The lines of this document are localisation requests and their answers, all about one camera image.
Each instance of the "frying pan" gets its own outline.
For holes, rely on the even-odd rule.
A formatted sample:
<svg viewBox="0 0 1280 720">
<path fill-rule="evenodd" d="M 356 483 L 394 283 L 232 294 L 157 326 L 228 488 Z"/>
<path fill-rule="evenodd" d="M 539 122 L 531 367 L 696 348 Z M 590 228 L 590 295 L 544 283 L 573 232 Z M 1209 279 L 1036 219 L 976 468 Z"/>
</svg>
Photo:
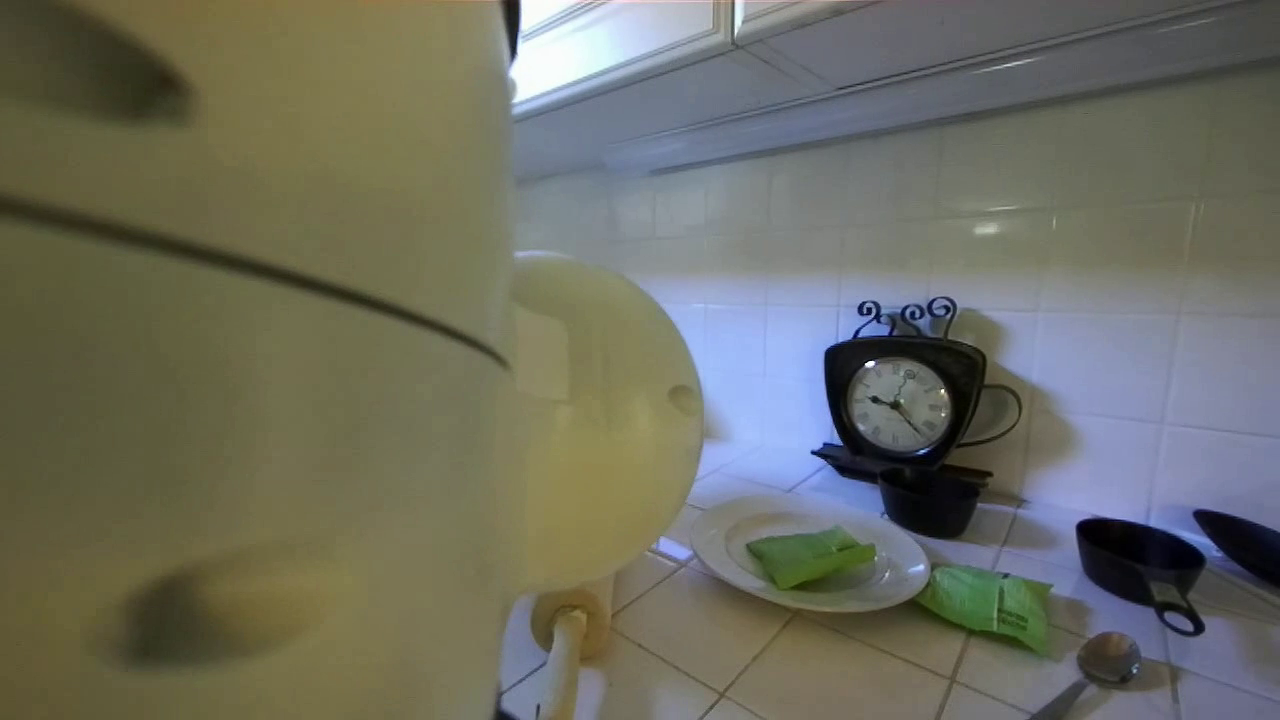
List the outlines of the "frying pan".
<svg viewBox="0 0 1280 720">
<path fill-rule="evenodd" d="M 1195 510 L 1191 515 L 1231 566 L 1280 587 L 1280 531 L 1212 510 Z"/>
<path fill-rule="evenodd" d="M 1202 632 L 1202 621 L 1188 601 L 1195 576 L 1202 573 L 1195 546 L 1148 523 L 1086 515 L 1074 523 L 1074 547 L 1085 576 L 1105 591 L 1130 606 L 1153 606 L 1160 626 L 1178 636 Z"/>
</svg>

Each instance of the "clock hands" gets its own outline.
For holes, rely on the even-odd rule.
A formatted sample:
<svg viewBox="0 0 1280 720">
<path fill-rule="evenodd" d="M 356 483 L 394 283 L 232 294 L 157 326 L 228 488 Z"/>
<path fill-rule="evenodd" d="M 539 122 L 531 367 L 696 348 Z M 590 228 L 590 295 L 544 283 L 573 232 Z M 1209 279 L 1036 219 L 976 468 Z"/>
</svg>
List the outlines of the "clock hands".
<svg viewBox="0 0 1280 720">
<path fill-rule="evenodd" d="M 904 420 L 904 423 L 907 423 L 907 427 L 913 427 L 914 436 L 924 436 L 924 434 L 920 434 L 920 423 L 913 423 L 913 415 L 904 413 L 904 406 L 901 406 L 894 395 L 890 395 L 890 401 L 883 401 L 883 395 L 872 395 L 872 406 L 883 406 L 883 410 L 890 410 L 890 413 L 894 413 L 894 415 L 901 415 L 901 420 Z"/>
</svg>

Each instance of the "white plate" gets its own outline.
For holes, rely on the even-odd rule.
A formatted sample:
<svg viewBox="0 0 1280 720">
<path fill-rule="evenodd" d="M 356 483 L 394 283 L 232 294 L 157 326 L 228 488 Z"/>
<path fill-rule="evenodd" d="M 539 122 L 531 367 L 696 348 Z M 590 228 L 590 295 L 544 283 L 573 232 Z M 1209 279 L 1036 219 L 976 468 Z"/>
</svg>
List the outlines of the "white plate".
<svg viewBox="0 0 1280 720">
<path fill-rule="evenodd" d="M 696 558 L 732 587 L 805 612 L 880 612 L 913 601 L 928 585 L 928 558 L 904 528 L 880 515 L 854 515 L 820 498 L 744 498 L 706 510 L 696 531 Z M 876 546 L 876 566 L 852 576 L 780 591 L 764 581 L 748 546 L 758 535 L 843 528 L 858 546 Z"/>
</svg>

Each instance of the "countertop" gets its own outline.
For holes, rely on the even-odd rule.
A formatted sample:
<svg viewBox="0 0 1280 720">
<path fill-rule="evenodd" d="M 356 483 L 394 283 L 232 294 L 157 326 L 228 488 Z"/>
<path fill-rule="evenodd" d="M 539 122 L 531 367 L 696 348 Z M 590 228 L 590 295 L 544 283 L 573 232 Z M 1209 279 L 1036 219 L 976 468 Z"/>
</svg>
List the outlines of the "countertop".
<svg viewBox="0 0 1280 720">
<path fill-rule="evenodd" d="M 914 606 L 817 618 L 720 585 L 686 553 L 701 511 L 758 488 L 883 511 L 872 483 L 808 462 L 754 458 L 754 463 L 701 474 L 671 531 L 614 581 L 614 651 L 583 669 L 583 720 L 1027 716 L 1074 681 L 1074 648 L 1105 627 L 1134 636 L 1144 669 L 1114 691 L 1085 691 L 1073 716 L 1280 716 L 1280 591 L 1231 567 L 1188 511 L 1126 522 L 1170 528 L 1202 547 L 1209 567 L 1191 606 L 1209 632 L 1195 642 L 1165 632 L 1153 608 L 1122 606 L 1085 576 L 1074 522 L 1107 511 L 1036 510 L 987 494 L 963 535 L 914 535 L 932 566 L 1050 585 L 1050 651 L 1031 655 L 1006 642 L 969 636 Z M 522 655 L 505 669 L 508 707 L 537 706 L 539 651 Z"/>
</svg>

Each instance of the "green cloth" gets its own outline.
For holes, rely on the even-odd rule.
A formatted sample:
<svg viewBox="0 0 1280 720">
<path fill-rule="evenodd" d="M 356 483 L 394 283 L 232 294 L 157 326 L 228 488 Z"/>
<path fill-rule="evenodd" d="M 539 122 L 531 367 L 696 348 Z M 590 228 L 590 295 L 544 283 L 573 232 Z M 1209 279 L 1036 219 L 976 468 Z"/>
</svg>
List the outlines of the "green cloth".
<svg viewBox="0 0 1280 720">
<path fill-rule="evenodd" d="M 932 573 L 914 606 L 969 632 L 1004 636 L 1031 651 L 1048 651 L 1048 591 L 1050 585 L 951 566 Z"/>
<path fill-rule="evenodd" d="M 852 542 L 843 528 L 795 531 L 795 535 L 758 535 L 748 546 L 748 558 L 758 566 L 770 587 L 817 585 L 876 561 L 876 546 Z"/>
</svg>

